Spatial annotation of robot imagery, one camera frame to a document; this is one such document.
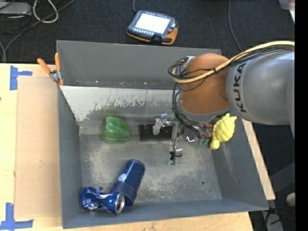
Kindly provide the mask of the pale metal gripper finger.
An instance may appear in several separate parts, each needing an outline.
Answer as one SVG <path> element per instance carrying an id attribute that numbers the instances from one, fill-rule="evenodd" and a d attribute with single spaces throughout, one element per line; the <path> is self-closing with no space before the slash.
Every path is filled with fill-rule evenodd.
<path id="1" fill-rule="evenodd" d="M 176 142 L 170 143 L 169 159 L 166 161 L 168 166 L 173 166 L 181 163 L 182 148 Z"/>
<path id="2" fill-rule="evenodd" d="M 158 135 L 162 127 L 168 126 L 167 114 L 154 116 L 153 134 Z"/>

